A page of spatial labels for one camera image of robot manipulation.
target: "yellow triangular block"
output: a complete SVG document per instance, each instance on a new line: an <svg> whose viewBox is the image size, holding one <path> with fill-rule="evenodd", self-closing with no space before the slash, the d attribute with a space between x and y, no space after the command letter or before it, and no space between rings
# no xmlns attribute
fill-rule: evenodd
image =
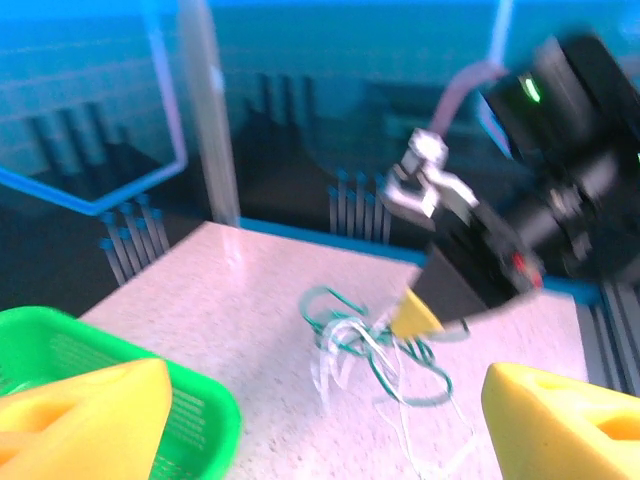
<svg viewBox="0 0 640 480"><path fill-rule="evenodd" d="M0 479L148 479L171 408L160 359L0 398Z"/></svg>
<svg viewBox="0 0 640 480"><path fill-rule="evenodd" d="M636 397L498 363L482 408L505 480L640 478Z"/></svg>

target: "white wire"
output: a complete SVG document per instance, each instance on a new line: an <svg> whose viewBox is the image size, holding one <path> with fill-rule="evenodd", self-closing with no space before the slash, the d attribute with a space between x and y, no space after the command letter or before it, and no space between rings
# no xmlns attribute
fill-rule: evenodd
<svg viewBox="0 0 640 480"><path fill-rule="evenodd" d="M374 323L372 327L373 336L375 336L376 332L383 330L388 325L390 318L391 317L389 311L382 315ZM311 374L314 385L320 393L325 412L329 411L329 375L331 375L331 378L333 378L335 383L342 390L346 390L347 388L349 375L351 373L353 365L355 364L356 357L352 355L347 356L342 364L342 368L338 369L338 357L340 355L338 344L345 342L349 336L352 336L354 334L360 335L364 339L368 347L370 347L377 354L376 358L380 358L380 360L382 361L383 367L387 371L387 374L390 373L393 375L393 381L388 381L388 386L396 394L396 398L398 398L399 400L398 404L400 408L400 424L402 428L402 434L400 433L400 429L398 429L398 427L378 408L382 403L389 401L391 397L385 395L382 398L374 399L373 407L378 415L380 415L380 417L384 420L384 422L394 429L396 436L398 437L398 442L400 443L400 448L404 456L407 458L414 471L416 472L417 477L420 480L448 479L460 468L464 460L476 448L477 436L475 429L473 428L471 423L464 417L460 410L460 407L451 397L450 401L456 414L458 415L458 418L470 430L471 436L469 437L465 445L463 445L463 447L456 452L453 458L444 467L441 468L433 463L419 463L414 456L409 434L407 408L409 408L410 406L407 405L407 403L404 401L403 396L405 370L398 342L395 338L392 339L393 350L398 364L398 371L396 371L396 368L389 361L386 353L384 352L384 349L380 345L378 345L373 336L367 332L366 325L359 318L350 317L340 320L334 320L327 324L327 326L323 330L321 342L322 348L320 349L318 366L316 366L312 362Z"/></svg>

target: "white speckled table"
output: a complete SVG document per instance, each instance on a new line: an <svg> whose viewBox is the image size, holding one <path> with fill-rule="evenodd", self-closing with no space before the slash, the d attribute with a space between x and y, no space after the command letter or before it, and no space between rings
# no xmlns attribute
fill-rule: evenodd
<svg viewBox="0 0 640 480"><path fill-rule="evenodd" d="M244 435L232 479L415 479L394 430L371 400L381 390L358 363L349 389L332 389L324 414L311 381L313 334L298 299L326 284L384 311L417 273L412 265L214 224L84 316L88 323L211 376L236 396ZM452 478L500 478L480 405L488 365L519 362L587 379L573 301L542 293L472 322L460 344L434 345L455 398L479 432L478 449ZM439 382L411 368L410 393ZM398 420L392 402L381 408ZM469 432L451 405L409 413L415 454L444 462Z"/></svg>

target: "green basket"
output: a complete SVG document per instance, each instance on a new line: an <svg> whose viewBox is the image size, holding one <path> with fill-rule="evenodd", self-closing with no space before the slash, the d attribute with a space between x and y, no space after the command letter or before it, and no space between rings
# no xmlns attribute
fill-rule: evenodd
<svg viewBox="0 0 640 480"><path fill-rule="evenodd" d="M148 357L157 355L50 308L0 312L0 396ZM222 478L240 439L238 405L215 380L167 367L173 404L150 478Z"/></svg>

